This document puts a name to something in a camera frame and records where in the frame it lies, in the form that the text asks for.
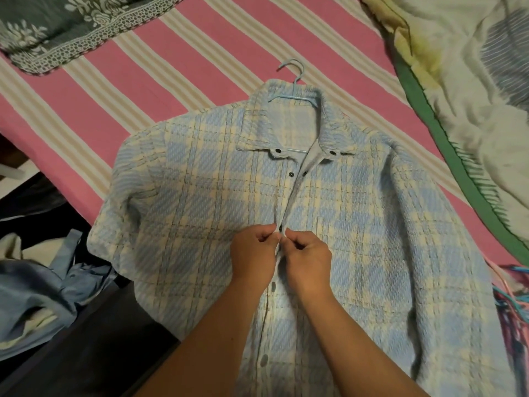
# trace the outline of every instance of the gray button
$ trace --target gray button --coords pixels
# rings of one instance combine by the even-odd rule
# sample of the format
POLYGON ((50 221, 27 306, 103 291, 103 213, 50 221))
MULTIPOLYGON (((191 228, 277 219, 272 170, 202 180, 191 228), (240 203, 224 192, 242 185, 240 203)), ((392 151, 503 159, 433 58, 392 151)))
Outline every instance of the gray button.
POLYGON ((268 364, 268 355, 264 354, 261 358, 261 368, 266 366, 266 364, 268 364))

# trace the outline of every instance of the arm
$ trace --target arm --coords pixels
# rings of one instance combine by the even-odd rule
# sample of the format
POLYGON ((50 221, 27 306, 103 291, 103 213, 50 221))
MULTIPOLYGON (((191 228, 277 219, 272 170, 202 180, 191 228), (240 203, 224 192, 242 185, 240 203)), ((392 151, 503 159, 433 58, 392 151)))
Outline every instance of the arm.
POLYGON ((287 229, 281 246, 298 295, 345 396, 427 396, 347 314, 330 287, 332 254, 310 231, 287 229))
POLYGON ((251 226, 235 235, 229 286, 136 397, 232 394, 253 313, 274 275, 275 228, 251 226))

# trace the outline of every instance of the teal hanger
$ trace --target teal hanger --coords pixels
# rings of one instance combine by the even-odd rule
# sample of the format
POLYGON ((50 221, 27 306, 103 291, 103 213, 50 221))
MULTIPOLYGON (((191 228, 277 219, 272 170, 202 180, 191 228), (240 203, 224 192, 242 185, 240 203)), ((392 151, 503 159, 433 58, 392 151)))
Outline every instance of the teal hanger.
POLYGON ((294 100, 303 100, 303 101, 308 101, 310 104, 312 104, 312 106, 314 108, 318 108, 318 105, 316 104, 316 102, 313 100, 313 99, 308 99, 306 97, 297 97, 297 96, 294 96, 294 93, 296 92, 296 84, 297 84, 297 81, 301 79, 301 77, 303 76, 303 74, 305 73, 305 66, 303 65, 303 63, 298 60, 298 59, 295 59, 295 58, 291 58, 289 60, 286 60, 285 62, 283 62, 278 68, 277 68, 277 71, 279 71, 281 68, 283 68, 284 66, 287 66, 288 64, 293 64, 293 62, 297 62, 300 66, 301 66, 301 72, 300 74, 296 77, 296 79, 294 79, 294 86, 292 86, 292 95, 274 95, 272 97, 272 99, 268 100, 268 103, 271 102, 272 100, 278 98, 278 97, 282 97, 283 99, 294 99, 294 100))

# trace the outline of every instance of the pink striped bed sheet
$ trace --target pink striped bed sheet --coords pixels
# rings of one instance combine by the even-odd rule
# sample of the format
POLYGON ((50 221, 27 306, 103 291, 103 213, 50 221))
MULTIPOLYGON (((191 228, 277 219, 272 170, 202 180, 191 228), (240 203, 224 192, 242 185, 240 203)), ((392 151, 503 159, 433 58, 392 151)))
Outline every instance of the pink striped bed sheet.
POLYGON ((269 78, 324 89, 360 125, 398 139, 438 182, 482 252, 514 258, 487 231, 407 103, 359 0, 184 0, 44 77, 0 58, 0 132, 89 222, 130 134, 189 110, 244 100, 269 78))

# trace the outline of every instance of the plaid shirt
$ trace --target plaid shirt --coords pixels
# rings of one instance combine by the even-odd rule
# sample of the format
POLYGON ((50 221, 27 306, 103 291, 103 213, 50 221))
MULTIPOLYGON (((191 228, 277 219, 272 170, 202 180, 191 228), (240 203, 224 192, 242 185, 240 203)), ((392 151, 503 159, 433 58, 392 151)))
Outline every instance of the plaid shirt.
MULTIPOLYGON (((395 141, 360 129, 319 89, 295 93, 319 100, 318 111, 268 102, 292 91, 270 80, 246 102, 127 139, 90 251, 132 279, 140 305, 182 339, 228 285, 236 231, 272 222, 312 230, 333 253, 336 298, 428 393, 510 393, 486 265, 440 189, 395 141)), ((237 393, 337 395, 278 262, 237 393)))

